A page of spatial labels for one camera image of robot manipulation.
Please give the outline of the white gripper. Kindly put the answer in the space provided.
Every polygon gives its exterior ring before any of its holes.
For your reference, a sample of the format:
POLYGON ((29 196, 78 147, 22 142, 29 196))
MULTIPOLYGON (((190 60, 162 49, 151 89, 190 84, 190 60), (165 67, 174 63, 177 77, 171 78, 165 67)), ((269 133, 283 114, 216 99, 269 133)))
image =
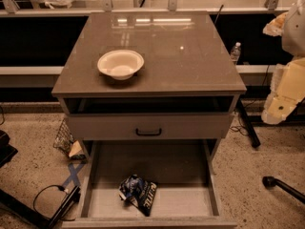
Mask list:
MULTIPOLYGON (((263 33, 281 36, 288 12, 279 14, 267 23, 263 33)), ((261 119, 264 123, 276 125, 284 121, 305 98, 305 58, 298 58, 287 65, 275 66, 271 86, 261 119)))

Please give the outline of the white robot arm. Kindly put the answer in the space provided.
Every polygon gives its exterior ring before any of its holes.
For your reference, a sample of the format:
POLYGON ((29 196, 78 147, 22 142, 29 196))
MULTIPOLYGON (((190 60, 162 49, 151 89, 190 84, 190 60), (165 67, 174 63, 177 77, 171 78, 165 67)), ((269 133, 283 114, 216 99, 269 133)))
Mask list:
POLYGON ((305 98, 305 0, 297 0, 263 29, 265 34, 281 36, 282 49, 293 56, 285 66, 277 64, 261 118, 276 125, 293 112, 305 98))

